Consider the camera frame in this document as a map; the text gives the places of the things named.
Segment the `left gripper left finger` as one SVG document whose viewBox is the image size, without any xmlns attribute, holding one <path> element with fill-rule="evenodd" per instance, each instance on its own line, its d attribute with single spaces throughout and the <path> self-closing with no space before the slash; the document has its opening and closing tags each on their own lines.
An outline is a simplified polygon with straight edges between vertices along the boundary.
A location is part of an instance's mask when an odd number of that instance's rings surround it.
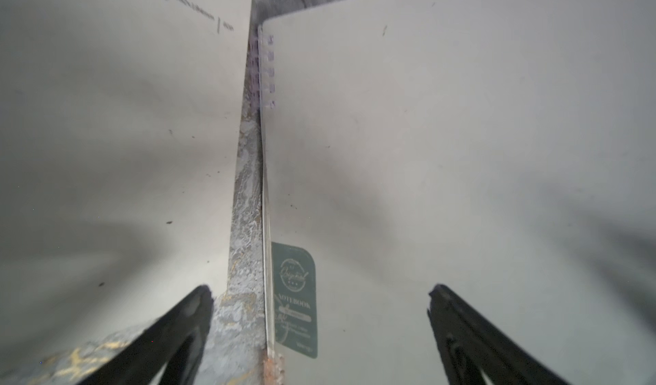
<svg viewBox="0 0 656 385">
<path fill-rule="evenodd" d="M 211 328 L 214 299 L 200 285 L 82 384 L 193 384 Z"/>
</svg>

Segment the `cream notebook green label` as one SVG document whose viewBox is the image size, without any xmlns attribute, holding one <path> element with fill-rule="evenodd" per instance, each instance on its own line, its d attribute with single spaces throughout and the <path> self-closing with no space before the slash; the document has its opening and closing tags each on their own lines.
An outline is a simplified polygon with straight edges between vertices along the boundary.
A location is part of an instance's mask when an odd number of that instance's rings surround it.
<svg viewBox="0 0 656 385">
<path fill-rule="evenodd" d="M 655 0 L 346 0 L 261 27 L 288 384 L 444 384 L 443 284 L 572 384 L 655 381 Z"/>
</svg>

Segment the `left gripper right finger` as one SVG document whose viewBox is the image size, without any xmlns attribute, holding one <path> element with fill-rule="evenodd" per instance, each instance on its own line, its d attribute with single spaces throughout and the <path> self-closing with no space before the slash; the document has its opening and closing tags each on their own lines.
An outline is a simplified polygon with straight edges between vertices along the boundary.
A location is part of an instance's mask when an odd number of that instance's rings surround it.
<svg viewBox="0 0 656 385">
<path fill-rule="evenodd" d="M 437 284 L 427 314 L 450 384 L 565 384 L 451 288 Z"/>
</svg>

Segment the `B5 spiral notebook blue label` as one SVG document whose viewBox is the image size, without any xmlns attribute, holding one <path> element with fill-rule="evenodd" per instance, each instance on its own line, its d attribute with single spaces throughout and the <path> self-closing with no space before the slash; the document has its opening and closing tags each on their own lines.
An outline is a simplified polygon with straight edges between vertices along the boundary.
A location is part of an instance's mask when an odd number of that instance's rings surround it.
<svg viewBox="0 0 656 385">
<path fill-rule="evenodd" d="M 227 287 L 251 0 L 1 0 L 1 366 Z"/>
</svg>

